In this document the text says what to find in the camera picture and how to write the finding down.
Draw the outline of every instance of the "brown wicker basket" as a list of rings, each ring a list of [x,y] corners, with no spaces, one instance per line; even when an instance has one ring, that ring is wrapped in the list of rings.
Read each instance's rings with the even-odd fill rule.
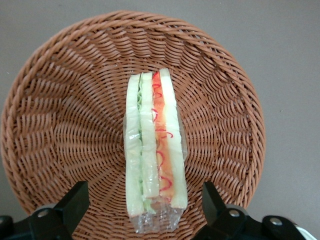
[[[185,128],[188,208],[179,228],[138,235],[125,198],[123,117],[131,74],[169,68]],[[265,156],[262,110],[244,70],[197,27],[117,11],[67,27],[25,63],[7,97],[2,160],[27,213],[87,180],[74,239],[191,239],[206,224],[202,184],[247,207]]]

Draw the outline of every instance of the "plastic wrap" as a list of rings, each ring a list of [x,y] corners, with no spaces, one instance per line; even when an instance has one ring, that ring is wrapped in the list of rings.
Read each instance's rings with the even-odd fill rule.
[[[173,231],[188,205],[188,153],[168,69],[130,77],[123,135],[126,205],[135,231]]]

